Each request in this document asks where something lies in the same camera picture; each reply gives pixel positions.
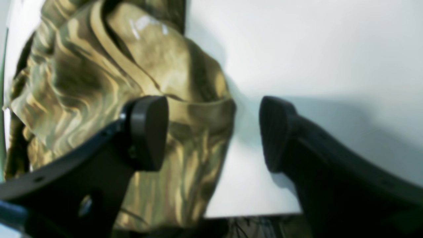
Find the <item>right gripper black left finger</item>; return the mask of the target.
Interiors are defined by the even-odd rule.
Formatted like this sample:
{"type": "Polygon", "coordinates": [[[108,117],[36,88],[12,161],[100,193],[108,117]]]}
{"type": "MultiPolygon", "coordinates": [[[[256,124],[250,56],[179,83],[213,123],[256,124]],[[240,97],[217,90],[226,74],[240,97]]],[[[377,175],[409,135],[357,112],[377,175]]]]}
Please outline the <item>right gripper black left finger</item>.
{"type": "Polygon", "coordinates": [[[32,238],[108,238],[136,171],[161,169],[168,101],[147,96],[62,158],[1,184],[1,224],[32,238]]]}

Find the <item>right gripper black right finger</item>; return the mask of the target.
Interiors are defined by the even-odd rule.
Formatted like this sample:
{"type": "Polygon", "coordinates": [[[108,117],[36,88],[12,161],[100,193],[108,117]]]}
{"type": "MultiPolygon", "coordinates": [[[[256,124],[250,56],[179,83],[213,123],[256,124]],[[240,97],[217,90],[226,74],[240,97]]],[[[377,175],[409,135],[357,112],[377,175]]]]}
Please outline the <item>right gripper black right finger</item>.
{"type": "Polygon", "coordinates": [[[423,190],[352,152],[284,99],[259,108],[271,173],[294,184],[315,238],[421,238],[423,190]]]}

